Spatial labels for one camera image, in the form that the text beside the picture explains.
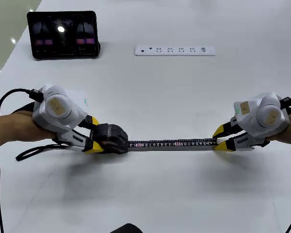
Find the white motor housing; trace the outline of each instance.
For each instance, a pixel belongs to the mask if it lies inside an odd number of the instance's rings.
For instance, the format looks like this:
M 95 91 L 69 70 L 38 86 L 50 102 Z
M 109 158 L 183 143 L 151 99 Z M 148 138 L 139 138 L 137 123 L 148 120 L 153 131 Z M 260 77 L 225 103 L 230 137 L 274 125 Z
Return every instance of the white motor housing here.
M 275 92 L 255 96 L 245 102 L 235 102 L 238 125 L 257 138 L 273 136 L 290 124 L 286 109 L 280 109 L 281 97 Z
M 87 116 L 87 112 L 61 86 L 47 84 L 39 91 L 43 93 L 44 101 L 35 102 L 32 118 L 42 128 L 65 133 L 74 129 Z

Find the power outlet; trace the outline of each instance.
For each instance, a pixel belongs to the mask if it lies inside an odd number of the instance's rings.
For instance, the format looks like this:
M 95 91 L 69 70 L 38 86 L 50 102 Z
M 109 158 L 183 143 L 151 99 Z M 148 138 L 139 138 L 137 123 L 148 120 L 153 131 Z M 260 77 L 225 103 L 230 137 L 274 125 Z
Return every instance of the power outlet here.
M 136 46 L 136 56 L 215 56 L 213 46 Z

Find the power strip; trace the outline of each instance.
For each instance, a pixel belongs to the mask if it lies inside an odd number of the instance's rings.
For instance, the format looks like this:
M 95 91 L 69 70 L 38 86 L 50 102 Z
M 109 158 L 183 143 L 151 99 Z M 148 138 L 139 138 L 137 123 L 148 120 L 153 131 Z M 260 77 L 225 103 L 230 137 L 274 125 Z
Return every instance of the power strip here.
M 146 46 L 135 47 L 136 56 L 215 56 L 213 46 Z

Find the electrical socket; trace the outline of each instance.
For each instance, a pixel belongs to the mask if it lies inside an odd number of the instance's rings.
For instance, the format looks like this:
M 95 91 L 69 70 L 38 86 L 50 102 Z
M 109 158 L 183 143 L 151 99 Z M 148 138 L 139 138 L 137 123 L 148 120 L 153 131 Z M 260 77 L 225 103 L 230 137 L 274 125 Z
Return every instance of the electrical socket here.
M 213 46 L 136 46 L 136 56 L 215 56 Z

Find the forearm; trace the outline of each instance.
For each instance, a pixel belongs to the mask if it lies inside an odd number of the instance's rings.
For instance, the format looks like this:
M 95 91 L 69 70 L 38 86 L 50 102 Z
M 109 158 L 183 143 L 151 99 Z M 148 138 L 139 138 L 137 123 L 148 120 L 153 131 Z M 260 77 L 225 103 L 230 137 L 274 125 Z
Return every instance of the forearm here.
M 14 141 L 14 120 L 12 115 L 0 116 L 0 146 Z

